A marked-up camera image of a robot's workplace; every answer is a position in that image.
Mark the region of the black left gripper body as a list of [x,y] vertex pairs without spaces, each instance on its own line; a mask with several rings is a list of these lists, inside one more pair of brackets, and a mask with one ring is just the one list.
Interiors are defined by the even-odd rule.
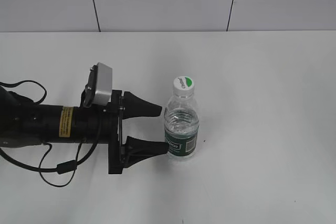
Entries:
[[111,101],[103,109],[103,125],[108,128],[108,174],[122,174],[122,91],[112,90]]

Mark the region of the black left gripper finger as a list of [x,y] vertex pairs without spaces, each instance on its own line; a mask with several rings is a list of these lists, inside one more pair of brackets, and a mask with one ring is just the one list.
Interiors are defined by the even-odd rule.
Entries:
[[122,144],[121,150],[123,168],[129,168],[145,159],[166,154],[168,143],[145,141],[128,136],[126,143]]
[[123,119],[158,117],[162,112],[161,106],[142,100],[129,91],[123,94],[123,107]]

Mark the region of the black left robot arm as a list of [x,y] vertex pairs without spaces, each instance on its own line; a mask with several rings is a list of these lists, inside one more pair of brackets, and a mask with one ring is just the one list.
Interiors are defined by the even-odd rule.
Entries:
[[4,151],[1,157],[21,168],[41,173],[64,174],[84,163],[97,145],[108,146],[108,173],[123,170],[145,159],[166,154],[168,143],[145,141],[128,136],[122,141],[123,120],[160,116],[162,107],[144,101],[131,92],[113,90],[107,105],[83,104],[75,107],[38,104],[29,98],[1,88],[1,148],[21,148],[47,143],[91,144],[80,160],[71,160],[55,168],[23,164]]

